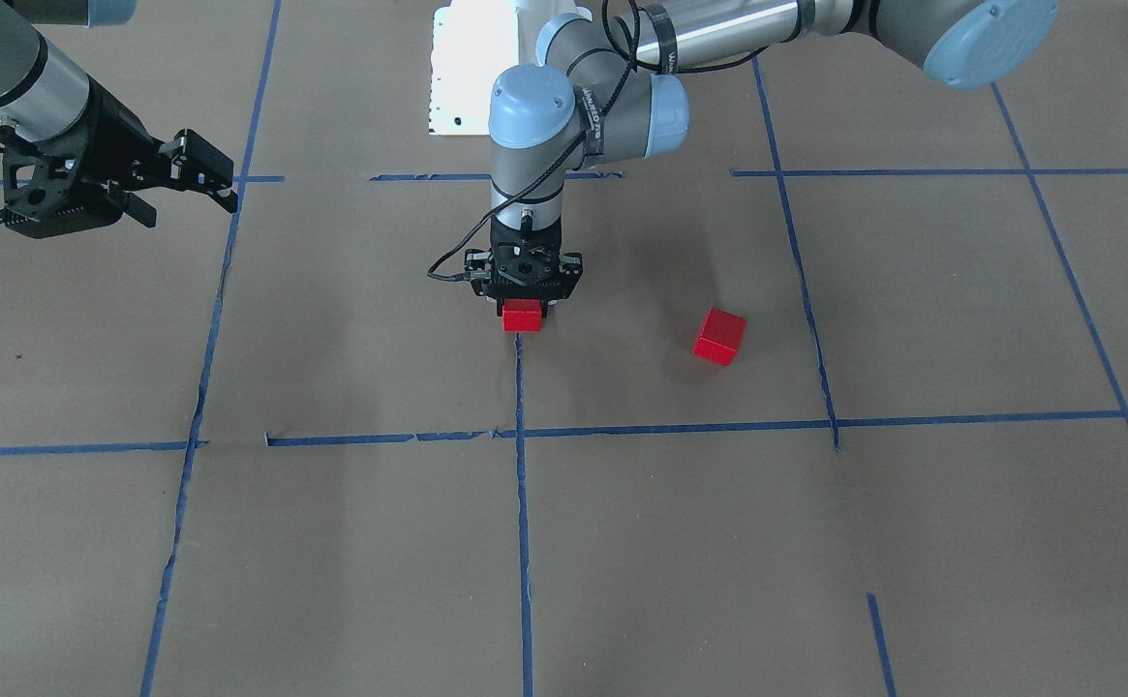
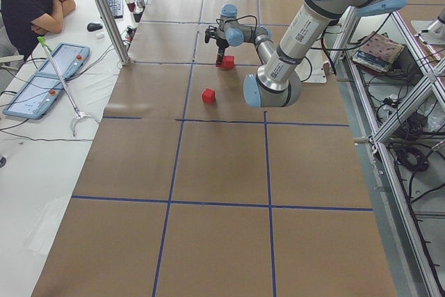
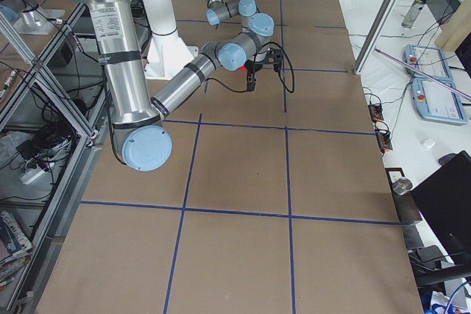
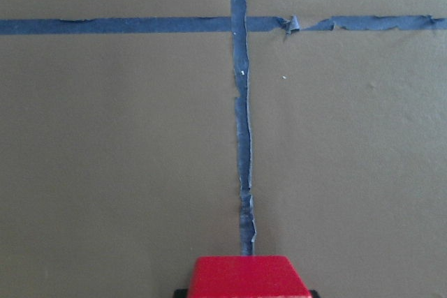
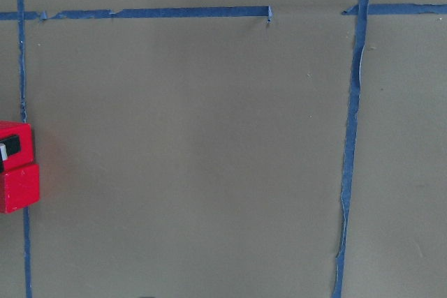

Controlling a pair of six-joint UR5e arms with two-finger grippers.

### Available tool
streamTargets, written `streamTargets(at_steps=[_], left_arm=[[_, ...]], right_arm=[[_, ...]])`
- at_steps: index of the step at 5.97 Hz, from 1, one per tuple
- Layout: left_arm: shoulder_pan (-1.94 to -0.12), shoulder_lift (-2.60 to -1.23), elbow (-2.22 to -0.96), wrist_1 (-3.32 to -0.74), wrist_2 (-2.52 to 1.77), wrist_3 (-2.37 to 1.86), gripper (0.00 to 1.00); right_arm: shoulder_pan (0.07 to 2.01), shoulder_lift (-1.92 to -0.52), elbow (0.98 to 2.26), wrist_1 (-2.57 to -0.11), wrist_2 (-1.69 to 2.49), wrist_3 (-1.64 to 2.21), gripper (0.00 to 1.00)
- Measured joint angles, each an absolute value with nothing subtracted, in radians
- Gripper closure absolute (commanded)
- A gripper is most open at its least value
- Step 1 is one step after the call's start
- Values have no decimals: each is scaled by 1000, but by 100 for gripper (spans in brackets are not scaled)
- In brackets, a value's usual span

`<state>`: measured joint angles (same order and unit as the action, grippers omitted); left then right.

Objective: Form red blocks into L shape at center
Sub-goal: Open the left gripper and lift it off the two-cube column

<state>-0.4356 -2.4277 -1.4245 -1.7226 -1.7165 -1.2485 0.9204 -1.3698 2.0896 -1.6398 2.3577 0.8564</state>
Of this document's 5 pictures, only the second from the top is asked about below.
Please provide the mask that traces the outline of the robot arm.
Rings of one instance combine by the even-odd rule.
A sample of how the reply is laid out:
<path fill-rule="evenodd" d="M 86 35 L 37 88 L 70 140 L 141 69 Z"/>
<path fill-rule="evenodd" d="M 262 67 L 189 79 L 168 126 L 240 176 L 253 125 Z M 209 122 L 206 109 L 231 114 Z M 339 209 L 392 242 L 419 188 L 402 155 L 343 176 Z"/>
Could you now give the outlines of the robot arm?
<path fill-rule="evenodd" d="M 338 20 L 349 7 L 360 17 L 391 13 L 401 9 L 408 0 L 303 0 L 280 43 L 274 45 L 268 30 L 240 24 L 237 8 L 226 4 L 220 12 L 214 33 L 219 52 L 228 46 L 252 43 L 262 61 L 256 74 L 246 76 L 243 94 L 253 108 L 285 107 L 300 97 L 302 84 L 295 68 L 321 36 L 328 24 Z"/>

